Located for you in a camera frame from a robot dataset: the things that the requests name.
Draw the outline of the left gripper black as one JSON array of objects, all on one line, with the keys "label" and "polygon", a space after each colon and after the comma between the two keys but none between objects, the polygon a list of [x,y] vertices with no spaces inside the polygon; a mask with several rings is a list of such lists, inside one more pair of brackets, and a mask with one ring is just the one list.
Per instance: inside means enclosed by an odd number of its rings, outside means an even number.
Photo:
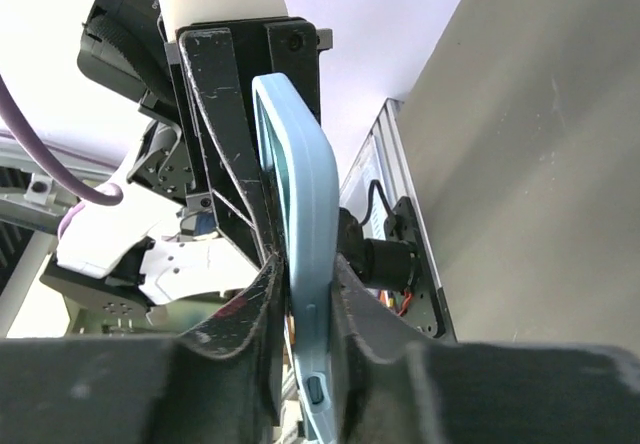
[{"label": "left gripper black", "polygon": [[318,30],[301,17],[191,24],[178,47],[192,100],[244,205],[250,249],[263,265],[279,246],[269,183],[260,170],[252,80],[283,73],[321,119]]}]

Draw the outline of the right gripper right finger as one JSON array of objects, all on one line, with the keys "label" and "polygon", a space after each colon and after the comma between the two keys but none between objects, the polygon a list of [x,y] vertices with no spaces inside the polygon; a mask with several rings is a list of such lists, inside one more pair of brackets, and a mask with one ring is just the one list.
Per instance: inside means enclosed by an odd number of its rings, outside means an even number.
[{"label": "right gripper right finger", "polygon": [[635,443],[639,361],[616,347],[431,339],[338,258],[331,367],[341,443]]}]

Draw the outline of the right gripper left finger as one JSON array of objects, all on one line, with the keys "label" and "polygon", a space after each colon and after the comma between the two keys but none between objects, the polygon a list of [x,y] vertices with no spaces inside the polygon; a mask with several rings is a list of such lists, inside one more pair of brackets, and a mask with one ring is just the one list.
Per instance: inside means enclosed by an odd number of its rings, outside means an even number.
[{"label": "right gripper left finger", "polygon": [[283,259],[178,335],[6,339],[5,443],[268,443],[280,420]]}]

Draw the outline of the light blue phone case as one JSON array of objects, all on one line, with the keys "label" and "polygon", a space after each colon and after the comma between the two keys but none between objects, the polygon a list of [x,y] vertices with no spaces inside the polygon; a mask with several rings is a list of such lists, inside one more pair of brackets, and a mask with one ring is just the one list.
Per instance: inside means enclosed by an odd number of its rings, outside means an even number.
[{"label": "light blue phone case", "polygon": [[260,164],[261,148],[256,97],[277,116],[287,136],[284,149],[291,191],[289,234],[285,250],[289,268],[291,308],[295,325],[293,362],[299,396],[319,443],[337,440],[330,393],[330,291],[337,254],[339,179],[332,147],[317,119],[282,73],[258,76],[252,94]]}]

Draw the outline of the green smartphone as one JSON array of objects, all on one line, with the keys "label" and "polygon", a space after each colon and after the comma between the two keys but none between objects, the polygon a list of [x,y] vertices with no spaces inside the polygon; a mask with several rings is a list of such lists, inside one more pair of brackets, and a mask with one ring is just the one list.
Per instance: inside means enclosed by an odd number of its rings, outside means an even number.
[{"label": "green smartphone", "polygon": [[261,148],[265,150],[266,168],[274,174],[278,201],[282,214],[283,230],[285,237],[289,234],[289,218],[291,213],[291,191],[289,182],[289,170],[284,149],[284,138],[287,136],[280,119],[271,117],[264,101],[257,96],[258,117],[262,130]]}]

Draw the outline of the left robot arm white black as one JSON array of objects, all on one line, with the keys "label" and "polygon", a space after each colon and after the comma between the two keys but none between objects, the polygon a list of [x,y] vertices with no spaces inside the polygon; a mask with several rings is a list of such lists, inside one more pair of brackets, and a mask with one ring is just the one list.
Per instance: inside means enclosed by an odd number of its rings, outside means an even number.
[{"label": "left robot arm white black", "polygon": [[285,263],[296,322],[328,318],[338,176],[319,118],[316,27],[285,0],[96,0],[79,56],[151,122],[64,221],[43,280],[111,318],[240,288],[222,267]]}]

